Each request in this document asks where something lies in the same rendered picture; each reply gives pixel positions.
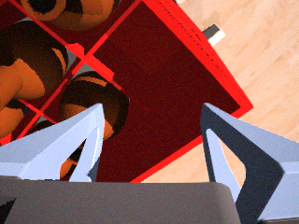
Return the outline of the orange bottle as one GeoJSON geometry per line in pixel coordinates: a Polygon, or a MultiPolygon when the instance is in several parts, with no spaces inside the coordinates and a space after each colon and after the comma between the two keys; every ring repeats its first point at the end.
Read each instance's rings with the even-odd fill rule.
{"type": "MultiPolygon", "coordinates": [[[[127,119],[129,102],[129,97],[85,63],[64,90],[59,103],[59,116],[64,121],[92,105],[102,104],[105,120],[103,143],[121,131],[127,119]]],[[[67,161],[78,164],[85,141],[86,139],[67,161]]]]}
{"type": "Polygon", "coordinates": [[[12,98],[0,112],[0,139],[10,135],[29,110],[30,108],[28,106],[12,98]]]}
{"type": "MultiPolygon", "coordinates": [[[[40,117],[39,120],[37,121],[35,127],[33,128],[33,130],[31,131],[31,133],[40,131],[42,129],[45,129],[51,125],[54,125],[52,122],[50,122],[49,120],[45,119],[44,117],[40,117]]],[[[30,133],[30,134],[31,134],[30,133]]],[[[65,161],[61,168],[60,168],[60,179],[64,179],[70,175],[72,175],[74,169],[76,168],[76,165],[71,164],[68,161],[65,161]]]]}
{"type": "Polygon", "coordinates": [[[29,17],[0,31],[0,112],[53,91],[77,57],[29,17]]]}

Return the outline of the red crate with dividers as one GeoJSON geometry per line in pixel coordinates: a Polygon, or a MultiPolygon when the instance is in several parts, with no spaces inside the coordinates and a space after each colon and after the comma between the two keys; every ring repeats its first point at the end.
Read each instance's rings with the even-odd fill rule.
{"type": "Polygon", "coordinates": [[[0,146],[30,134],[40,116],[61,122],[62,94],[85,63],[130,98],[121,131],[102,143],[95,182],[140,183],[200,145],[202,103],[237,119],[249,112],[249,98],[181,10],[174,0],[121,0],[101,25],[69,31],[36,20],[21,0],[0,0],[0,31],[28,16],[78,56],[53,91],[19,100],[31,109],[0,146]]]}

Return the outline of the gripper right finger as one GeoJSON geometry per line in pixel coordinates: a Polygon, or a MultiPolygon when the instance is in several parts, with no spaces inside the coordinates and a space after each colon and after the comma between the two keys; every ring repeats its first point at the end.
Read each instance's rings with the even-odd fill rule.
{"type": "Polygon", "coordinates": [[[209,182],[231,189],[241,224],[299,217],[299,143],[208,103],[202,105],[200,127],[209,182]],[[219,138],[245,166],[242,188],[219,138]]]}

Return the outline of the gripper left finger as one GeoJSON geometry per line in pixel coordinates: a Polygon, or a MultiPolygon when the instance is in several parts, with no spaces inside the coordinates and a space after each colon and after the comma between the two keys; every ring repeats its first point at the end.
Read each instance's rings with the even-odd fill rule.
{"type": "Polygon", "coordinates": [[[102,104],[96,104],[70,119],[2,145],[0,175],[61,181],[62,164],[86,139],[78,164],[68,181],[95,182],[104,126],[102,104]]]}

